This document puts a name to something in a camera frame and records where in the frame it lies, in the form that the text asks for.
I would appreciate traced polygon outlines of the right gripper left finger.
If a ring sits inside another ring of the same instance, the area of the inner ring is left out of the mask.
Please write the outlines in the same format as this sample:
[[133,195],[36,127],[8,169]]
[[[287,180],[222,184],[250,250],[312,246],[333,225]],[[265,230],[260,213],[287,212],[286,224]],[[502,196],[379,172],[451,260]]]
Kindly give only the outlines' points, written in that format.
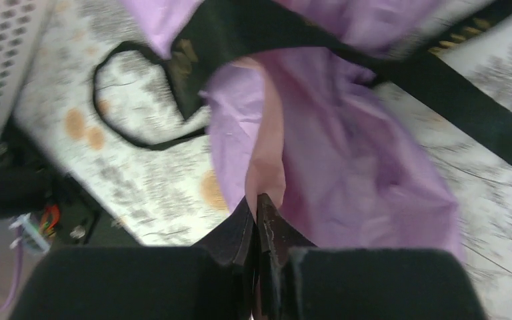
[[250,319],[255,280],[255,222],[246,199],[194,244],[209,258],[195,312],[204,319]]

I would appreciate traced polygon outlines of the purple wrapping paper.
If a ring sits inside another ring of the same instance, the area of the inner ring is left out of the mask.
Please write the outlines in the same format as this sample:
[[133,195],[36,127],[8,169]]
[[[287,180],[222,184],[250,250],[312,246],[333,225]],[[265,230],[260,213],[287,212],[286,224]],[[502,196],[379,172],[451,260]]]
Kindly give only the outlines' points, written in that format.
[[[125,1],[162,58],[205,1]],[[438,1],[274,1],[375,58],[430,16]],[[320,247],[434,248],[463,257],[459,209],[412,135],[369,88],[374,73],[324,47],[245,56],[266,68],[281,97],[285,194],[276,206]],[[263,79],[234,62],[200,90],[209,139],[230,207],[245,178],[263,110]]]

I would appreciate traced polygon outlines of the pink wrapping paper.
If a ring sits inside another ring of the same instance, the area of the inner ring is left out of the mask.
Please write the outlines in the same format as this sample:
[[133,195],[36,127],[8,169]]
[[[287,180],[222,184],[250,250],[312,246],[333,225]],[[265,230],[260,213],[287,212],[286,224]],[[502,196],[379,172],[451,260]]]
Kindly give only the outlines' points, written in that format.
[[283,203],[286,186],[282,160],[283,104],[271,76],[260,62],[244,57],[234,65],[256,70],[263,79],[262,118],[245,178],[245,198],[252,215],[256,217],[260,194],[267,194],[275,206]]

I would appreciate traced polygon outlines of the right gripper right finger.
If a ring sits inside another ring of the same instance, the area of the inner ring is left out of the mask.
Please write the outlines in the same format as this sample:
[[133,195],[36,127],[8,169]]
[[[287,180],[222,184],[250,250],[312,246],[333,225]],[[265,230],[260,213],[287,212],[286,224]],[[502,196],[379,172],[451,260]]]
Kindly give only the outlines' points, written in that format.
[[290,266],[289,250],[314,247],[263,193],[257,198],[259,232],[259,293],[261,314],[268,319],[298,319],[295,276]]

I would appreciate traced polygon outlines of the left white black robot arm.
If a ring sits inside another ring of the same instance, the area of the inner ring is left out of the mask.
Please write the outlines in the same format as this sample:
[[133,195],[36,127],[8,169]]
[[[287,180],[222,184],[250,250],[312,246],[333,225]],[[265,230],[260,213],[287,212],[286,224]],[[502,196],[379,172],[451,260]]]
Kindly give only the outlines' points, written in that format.
[[88,243],[101,206],[8,121],[0,137],[0,219],[33,214],[26,233],[68,245]]

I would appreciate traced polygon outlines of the black ribbon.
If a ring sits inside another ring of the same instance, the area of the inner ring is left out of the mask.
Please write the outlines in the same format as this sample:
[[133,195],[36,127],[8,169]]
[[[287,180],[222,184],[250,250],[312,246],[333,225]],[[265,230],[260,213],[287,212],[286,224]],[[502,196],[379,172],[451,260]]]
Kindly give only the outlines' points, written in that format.
[[492,1],[434,35],[410,55],[377,59],[340,42],[320,26],[274,1],[205,1],[172,43],[164,59],[150,47],[124,41],[104,58],[135,51],[162,68],[184,119],[201,107],[200,90],[238,58],[298,47],[324,47],[376,74],[375,84],[394,83],[512,166],[512,112],[464,78],[440,56],[482,36],[512,16],[512,1]]

